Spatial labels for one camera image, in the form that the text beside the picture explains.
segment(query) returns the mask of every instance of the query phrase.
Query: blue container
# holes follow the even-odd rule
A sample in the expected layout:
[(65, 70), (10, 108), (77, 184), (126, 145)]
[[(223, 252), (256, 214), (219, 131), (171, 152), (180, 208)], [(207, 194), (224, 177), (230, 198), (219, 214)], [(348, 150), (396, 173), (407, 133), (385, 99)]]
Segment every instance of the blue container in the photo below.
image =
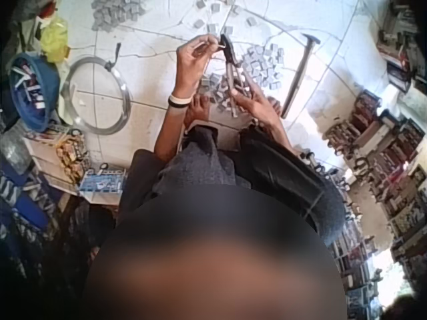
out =
[(36, 109), (35, 105), (28, 101), (23, 85), (15, 89), (15, 84), (22, 78), (22, 75), (11, 70), (9, 82), (12, 100), (28, 128), (36, 132), (44, 132), (49, 123), (50, 114), (56, 108), (58, 102), (60, 82), (58, 70), (53, 63), (47, 62), (44, 57), (32, 57), (26, 53), (16, 55), (11, 65), (20, 68), (24, 61), (27, 62), (36, 75), (45, 102), (45, 108)]

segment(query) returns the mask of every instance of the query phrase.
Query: metal ring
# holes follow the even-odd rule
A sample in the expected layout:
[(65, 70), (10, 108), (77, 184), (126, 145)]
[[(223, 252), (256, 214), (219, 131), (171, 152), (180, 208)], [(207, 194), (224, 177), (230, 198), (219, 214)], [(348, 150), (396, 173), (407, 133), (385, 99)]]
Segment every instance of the metal ring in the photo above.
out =
[(64, 82), (64, 86), (62, 89), (62, 96), (65, 100), (65, 108), (68, 112), (68, 114), (73, 119), (73, 125), (84, 130), (88, 131), (90, 133), (94, 133), (96, 135), (112, 135), (113, 133), (116, 133), (123, 129), (123, 127), (126, 125), (127, 121), (130, 118), (131, 113), (131, 98), (129, 94), (129, 90), (127, 89), (127, 85), (125, 81), (123, 80), (123, 77), (120, 75), (120, 72), (116, 68), (111, 69), (111, 75), (114, 77), (115, 81), (119, 85), (120, 91), (121, 91), (121, 97), (123, 99), (123, 105), (122, 105), (122, 112), (120, 115), (120, 118), (117, 120), (116, 123), (114, 123), (111, 127), (108, 128), (98, 128), (94, 127), (90, 124), (88, 124), (86, 121), (84, 121), (77, 111), (75, 110), (75, 107), (73, 106), (73, 102), (71, 101), (70, 97), (70, 82), (73, 78), (74, 73), (76, 70), (86, 64), (86, 63), (96, 63), (103, 68), (107, 64), (107, 62), (99, 57), (84, 57), (80, 60), (77, 60), (71, 67), (69, 74)]

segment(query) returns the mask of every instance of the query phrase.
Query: yellow plastic bag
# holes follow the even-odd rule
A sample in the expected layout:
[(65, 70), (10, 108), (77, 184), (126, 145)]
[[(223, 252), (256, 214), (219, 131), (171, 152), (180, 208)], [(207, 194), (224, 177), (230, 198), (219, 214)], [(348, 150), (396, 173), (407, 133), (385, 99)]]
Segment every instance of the yellow plastic bag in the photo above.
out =
[(68, 51), (68, 23), (60, 17), (54, 17), (41, 32), (41, 48), (48, 62), (61, 62)]

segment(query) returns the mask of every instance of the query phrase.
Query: white tile floor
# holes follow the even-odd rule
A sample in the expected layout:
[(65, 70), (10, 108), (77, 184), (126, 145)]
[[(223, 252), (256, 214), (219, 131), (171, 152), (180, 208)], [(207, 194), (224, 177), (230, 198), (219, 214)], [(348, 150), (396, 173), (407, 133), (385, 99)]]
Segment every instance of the white tile floor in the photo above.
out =
[[(281, 102), (302, 58), (302, 33), (321, 40), (283, 124), (294, 145), (311, 148), (327, 166), (344, 167), (342, 159), (322, 140), (322, 133), (337, 117), (343, 119), (350, 114), (354, 99), (363, 88), (378, 95), (385, 88), (386, 64), (375, 43), (387, 0), (237, 0), (236, 4), (244, 8), (239, 15), (218, 0), (207, 0), (204, 9), (198, 9), (194, 0), (142, 2), (147, 13), (138, 22), (126, 21), (111, 33), (91, 30), (90, 0), (62, 0), (59, 5), (59, 15), (69, 22), (70, 62), (81, 55), (94, 54), (113, 59), (115, 46), (121, 42), (117, 68), (131, 91), (131, 119), (115, 135), (88, 135), (96, 161), (127, 167), (136, 149), (153, 149), (175, 82), (175, 50), (207, 32), (206, 25), (201, 29), (193, 27), (196, 20), (202, 19), (215, 23), (218, 31), (226, 25), (234, 27), (231, 38), (238, 55), (254, 44), (276, 43), (284, 48), (282, 88), (266, 92)], [(212, 3), (221, 3), (219, 13), (211, 13)], [(249, 27), (248, 17), (254, 17), (258, 25)], [(209, 64), (207, 74), (225, 73), (224, 56), (218, 54), (216, 58)], [(121, 100), (105, 71), (88, 66), (79, 71), (74, 81), (81, 91), (80, 108), (85, 119), (98, 126), (108, 126), (117, 119)], [(250, 119), (232, 119), (212, 107), (210, 120), (220, 129), (220, 145), (231, 148), (236, 146), (238, 129)]]

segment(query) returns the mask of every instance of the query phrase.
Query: wristband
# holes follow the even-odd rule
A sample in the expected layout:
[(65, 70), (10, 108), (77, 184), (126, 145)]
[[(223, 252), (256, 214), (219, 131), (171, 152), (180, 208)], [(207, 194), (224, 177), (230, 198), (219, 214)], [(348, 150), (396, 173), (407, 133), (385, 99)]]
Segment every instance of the wristband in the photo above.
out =
[(174, 97), (173, 95), (170, 95), (168, 103), (173, 108), (182, 109), (182, 108), (188, 107), (192, 99), (193, 97), (190, 97), (187, 99), (180, 99), (180, 98)]

